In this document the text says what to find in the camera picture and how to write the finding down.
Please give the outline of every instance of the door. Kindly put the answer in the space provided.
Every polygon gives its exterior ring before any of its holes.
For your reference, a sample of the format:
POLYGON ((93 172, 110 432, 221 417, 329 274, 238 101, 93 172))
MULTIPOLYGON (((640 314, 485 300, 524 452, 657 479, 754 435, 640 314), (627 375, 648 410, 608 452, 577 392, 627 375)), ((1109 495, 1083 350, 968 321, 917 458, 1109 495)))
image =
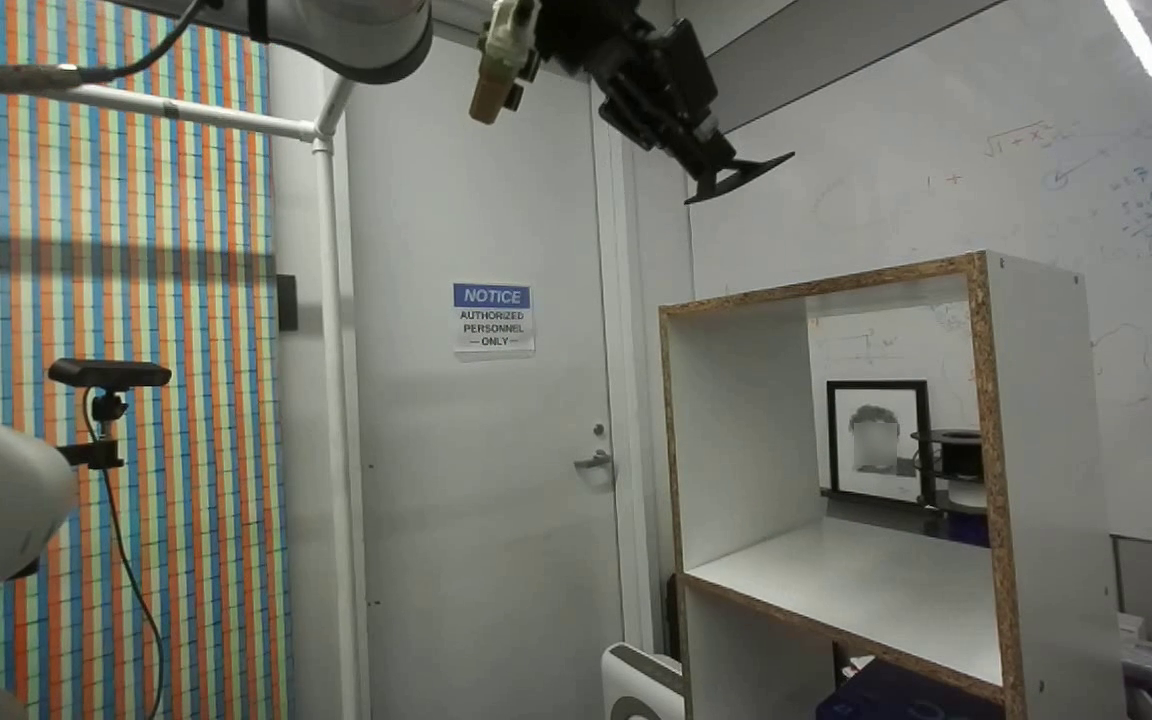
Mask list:
POLYGON ((621 579, 612 472, 577 472, 612 452, 589 89, 546 77, 479 127, 474 81, 437 42, 349 112, 373 708, 597 720, 621 579), (531 332, 463 339, 455 285, 514 291, 531 332))

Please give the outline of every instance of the sign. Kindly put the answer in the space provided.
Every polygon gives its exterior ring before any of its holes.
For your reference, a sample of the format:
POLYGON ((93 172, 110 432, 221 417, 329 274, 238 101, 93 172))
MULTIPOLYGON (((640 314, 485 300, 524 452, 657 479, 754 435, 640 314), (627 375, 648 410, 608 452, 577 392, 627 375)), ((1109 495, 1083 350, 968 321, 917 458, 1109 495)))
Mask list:
POLYGON ((537 347, 537 305, 527 285, 453 285, 453 347, 503 355, 537 347))

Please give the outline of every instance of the shelf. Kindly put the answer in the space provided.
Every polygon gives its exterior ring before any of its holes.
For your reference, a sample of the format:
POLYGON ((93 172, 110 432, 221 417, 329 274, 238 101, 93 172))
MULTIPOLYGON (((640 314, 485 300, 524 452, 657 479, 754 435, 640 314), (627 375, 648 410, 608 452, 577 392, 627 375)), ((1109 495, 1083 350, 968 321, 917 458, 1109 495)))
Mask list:
POLYGON ((684 584, 973 694, 1004 694, 987 547, 814 518, 701 563, 684 584))

